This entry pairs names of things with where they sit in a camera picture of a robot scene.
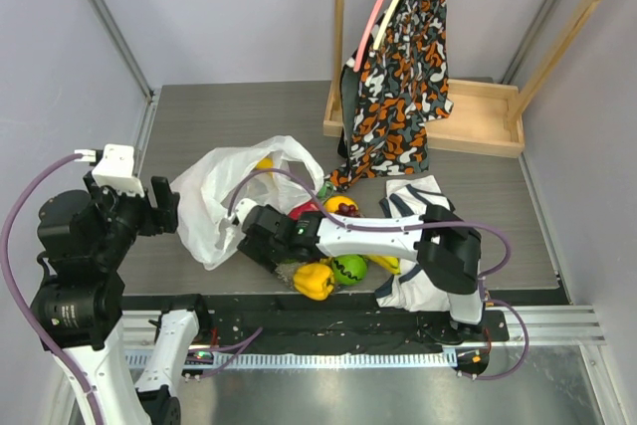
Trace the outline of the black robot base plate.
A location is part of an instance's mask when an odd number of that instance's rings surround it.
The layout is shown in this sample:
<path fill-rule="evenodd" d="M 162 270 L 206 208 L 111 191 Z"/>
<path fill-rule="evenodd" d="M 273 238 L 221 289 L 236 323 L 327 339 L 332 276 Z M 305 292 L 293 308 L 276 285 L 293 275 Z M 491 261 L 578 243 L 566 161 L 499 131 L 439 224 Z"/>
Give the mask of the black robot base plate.
<path fill-rule="evenodd" d="M 211 323 L 195 343 L 231 345 L 259 330 L 249 353 L 406 354 L 510 338 L 500 311 L 483 313 L 479 325 L 460 325 L 448 313 L 381 308 L 371 293 L 336 294 L 322 302 L 298 294 L 213 295 L 204 300 Z"/>

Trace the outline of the white plastic bag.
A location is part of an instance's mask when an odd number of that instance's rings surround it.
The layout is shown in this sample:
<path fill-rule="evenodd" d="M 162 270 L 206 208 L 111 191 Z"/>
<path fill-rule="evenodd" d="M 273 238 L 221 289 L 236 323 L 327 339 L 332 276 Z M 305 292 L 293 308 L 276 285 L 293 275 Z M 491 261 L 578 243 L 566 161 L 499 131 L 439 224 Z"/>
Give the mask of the white plastic bag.
<path fill-rule="evenodd" d="M 218 147 L 181 173 L 171 189 L 180 195 L 177 234 L 194 260 L 212 271 L 237 251 L 243 233 L 228 216 L 232 194 L 260 161 L 275 168 L 302 166 L 314 192 L 323 186 L 322 167 L 289 135 L 276 135 L 252 146 Z"/>

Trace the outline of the yellow fake banana bunch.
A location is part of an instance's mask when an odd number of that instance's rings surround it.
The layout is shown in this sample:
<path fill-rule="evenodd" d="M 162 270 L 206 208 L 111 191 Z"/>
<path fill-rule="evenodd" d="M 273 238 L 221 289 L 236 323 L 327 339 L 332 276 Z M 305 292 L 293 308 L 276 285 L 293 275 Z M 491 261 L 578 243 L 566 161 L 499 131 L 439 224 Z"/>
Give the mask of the yellow fake banana bunch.
<path fill-rule="evenodd" d="M 400 260 L 395 257 L 365 255 L 364 258 L 380 266 L 392 275 L 399 275 L 401 273 Z"/>

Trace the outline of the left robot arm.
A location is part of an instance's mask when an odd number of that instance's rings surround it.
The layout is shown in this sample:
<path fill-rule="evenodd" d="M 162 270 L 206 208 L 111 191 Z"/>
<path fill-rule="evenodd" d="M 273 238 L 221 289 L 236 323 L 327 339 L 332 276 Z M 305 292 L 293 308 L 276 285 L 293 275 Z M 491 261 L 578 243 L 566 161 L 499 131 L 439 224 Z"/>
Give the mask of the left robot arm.
<path fill-rule="evenodd" d="M 99 186 L 86 175 L 85 190 L 65 191 L 40 209 L 37 236 L 53 272 L 43 280 L 31 310 L 53 342 L 81 369 L 105 424 L 178 424 L 177 383 L 188 348 L 204 342 L 212 318 L 199 294 L 170 297 L 154 321 L 155 344 L 138 380 L 132 380 L 123 346 L 117 270 L 140 236 L 175 232 L 178 193 L 164 177 L 151 179 L 155 198 Z"/>

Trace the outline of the purple fake grape bunch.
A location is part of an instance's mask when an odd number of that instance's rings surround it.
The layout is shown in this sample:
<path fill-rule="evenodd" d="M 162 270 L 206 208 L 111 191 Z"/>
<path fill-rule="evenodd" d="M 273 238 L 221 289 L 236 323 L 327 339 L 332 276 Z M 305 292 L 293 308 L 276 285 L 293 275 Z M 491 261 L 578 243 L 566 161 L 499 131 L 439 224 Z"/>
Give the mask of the purple fake grape bunch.
<path fill-rule="evenodd" d="M 355 204 L 340 203 L 338 205 L 337 213 L 341 216 L 347 216 L 347 217 L 360 216 L 358 207 Z"/>

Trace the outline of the green fake watermelon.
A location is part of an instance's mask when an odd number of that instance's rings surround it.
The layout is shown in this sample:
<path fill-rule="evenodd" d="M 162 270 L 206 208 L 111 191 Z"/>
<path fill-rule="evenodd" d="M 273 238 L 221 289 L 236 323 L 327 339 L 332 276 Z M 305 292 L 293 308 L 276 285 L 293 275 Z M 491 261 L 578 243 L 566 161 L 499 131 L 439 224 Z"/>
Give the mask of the green fake watermelon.
<path fill-rule="evenodd" d="M 367 276 L 367 262 L 358 255 L 342 255 L 331 260 L 336 281 L 345 286 L 360 283 Z"/>

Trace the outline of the yellow fake bell pepper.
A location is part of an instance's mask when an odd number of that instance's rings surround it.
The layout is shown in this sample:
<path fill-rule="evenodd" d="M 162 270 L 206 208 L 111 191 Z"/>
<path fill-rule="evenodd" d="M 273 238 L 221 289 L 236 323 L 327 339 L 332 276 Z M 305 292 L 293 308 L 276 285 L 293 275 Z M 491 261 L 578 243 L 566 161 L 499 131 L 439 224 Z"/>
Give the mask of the yellow fake bell pepper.
<path fill-rule="evenodd" d="M 307 298 L 324 301 L 334 291 L 334 274 L 331 267 L 323 263 L 302 265 L 293 274 L 293 285 Z"/>

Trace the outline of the red fake dragon fruit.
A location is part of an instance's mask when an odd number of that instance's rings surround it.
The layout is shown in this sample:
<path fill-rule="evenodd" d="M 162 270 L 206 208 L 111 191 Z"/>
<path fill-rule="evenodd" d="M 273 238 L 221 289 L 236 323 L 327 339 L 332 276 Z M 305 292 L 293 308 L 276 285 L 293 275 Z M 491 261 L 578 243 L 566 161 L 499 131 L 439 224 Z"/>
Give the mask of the red fake dragon fruit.
<path fill-rule="evenodd" d="M 309 201 L 292 209 L 288 213 L 288 216 L 293 220 L 298 220 L 303 213 L 319 211 L 319 204 L 323 205 L 324 202 L 332 196 L 333 192 L 333 184 L 331 182 L 326 182 L 317 193 L 318 202 L 310 199 Z"/>

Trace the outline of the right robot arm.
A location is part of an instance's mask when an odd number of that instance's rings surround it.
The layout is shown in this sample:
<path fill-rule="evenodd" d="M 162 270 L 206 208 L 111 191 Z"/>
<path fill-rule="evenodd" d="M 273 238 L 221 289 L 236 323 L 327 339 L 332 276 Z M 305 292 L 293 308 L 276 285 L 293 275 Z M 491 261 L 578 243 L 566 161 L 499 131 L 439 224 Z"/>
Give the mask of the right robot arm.
<path fill-rule="evenodd" d="M 243 233 L 239 251 L 270 272 L 285 263 L 349 254 L 407 260 L 447 294 L 454 336 L 470 340 L 486 326 L 478 286 L 482 236 L 441 206 L 398 218 L 310 211 L 293 219 L 271 205 L 244 199 L 233 207 L 230 218 Z"/>

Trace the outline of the yellow fake lemon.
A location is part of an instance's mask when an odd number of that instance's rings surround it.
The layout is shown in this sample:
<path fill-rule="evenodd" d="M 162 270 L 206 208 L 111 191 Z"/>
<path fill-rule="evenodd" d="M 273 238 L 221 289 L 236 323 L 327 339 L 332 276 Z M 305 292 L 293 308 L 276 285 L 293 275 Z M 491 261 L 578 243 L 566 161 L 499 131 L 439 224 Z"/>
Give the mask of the yellow fake lemon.
<path fill-rule="evenodd" d="M 336 196 L 332 196 L 330 198 L 328 198 L 324 203 L 323 206 L 325 208 L 325 210 L 331 214 L 337 214 L 337 209 L 338 209 L 338 205 L 340 203 L 347 203 L 347 204 L 355 204 L 357 206 L 357 204 L 355 203 L 354 200 L 352 200 L 349 197 L 343 196 L 343 195 L 336 195 Z"/>

